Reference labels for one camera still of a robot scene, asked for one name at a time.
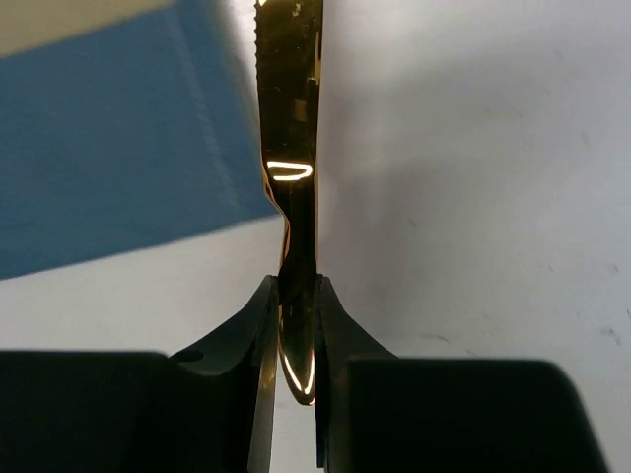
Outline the blue beige white cloth napkin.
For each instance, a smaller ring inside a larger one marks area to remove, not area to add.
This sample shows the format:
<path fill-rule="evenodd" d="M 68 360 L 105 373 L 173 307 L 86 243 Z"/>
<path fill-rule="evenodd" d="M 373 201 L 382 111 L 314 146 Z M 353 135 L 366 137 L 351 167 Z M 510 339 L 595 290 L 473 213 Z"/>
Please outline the blue beige white cloth napkin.
<path fill-rule="evenodd" d="M 226 1 L 1 5 L 1 276 L 269 217 Z"/>

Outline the gold knife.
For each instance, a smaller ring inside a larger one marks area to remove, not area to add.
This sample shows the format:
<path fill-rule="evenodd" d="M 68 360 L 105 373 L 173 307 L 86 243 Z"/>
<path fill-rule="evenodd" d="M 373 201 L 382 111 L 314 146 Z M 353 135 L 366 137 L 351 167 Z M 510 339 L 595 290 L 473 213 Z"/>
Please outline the gold knife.
<path fill-rule="evenodd" d="M 316 401 L 317 126 L 323 4 L 258 1 L 255 67 L 265 192 L 284 219 L 279 361 L 298 403 Z"/>

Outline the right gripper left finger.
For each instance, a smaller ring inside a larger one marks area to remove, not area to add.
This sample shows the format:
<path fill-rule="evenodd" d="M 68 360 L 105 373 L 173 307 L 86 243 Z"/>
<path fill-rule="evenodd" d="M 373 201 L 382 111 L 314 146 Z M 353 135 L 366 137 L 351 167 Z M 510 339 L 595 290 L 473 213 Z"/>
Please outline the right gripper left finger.
<path fill-rule="evenodd" d="M 192 345 L 155 352 L 5 351 L 5 472 L 266 472 L 278 284 Z"/>

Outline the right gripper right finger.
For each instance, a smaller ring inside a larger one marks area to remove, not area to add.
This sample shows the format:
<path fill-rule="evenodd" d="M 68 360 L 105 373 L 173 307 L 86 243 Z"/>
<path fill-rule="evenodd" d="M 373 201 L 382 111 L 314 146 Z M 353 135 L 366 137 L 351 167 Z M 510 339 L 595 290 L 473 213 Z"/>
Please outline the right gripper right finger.
<path fill-rule="evenodd" d="M 570 378 L 540 360 L 395 356 L 314 289 L 317 465 L 327 472 L 603 472 Z"/>

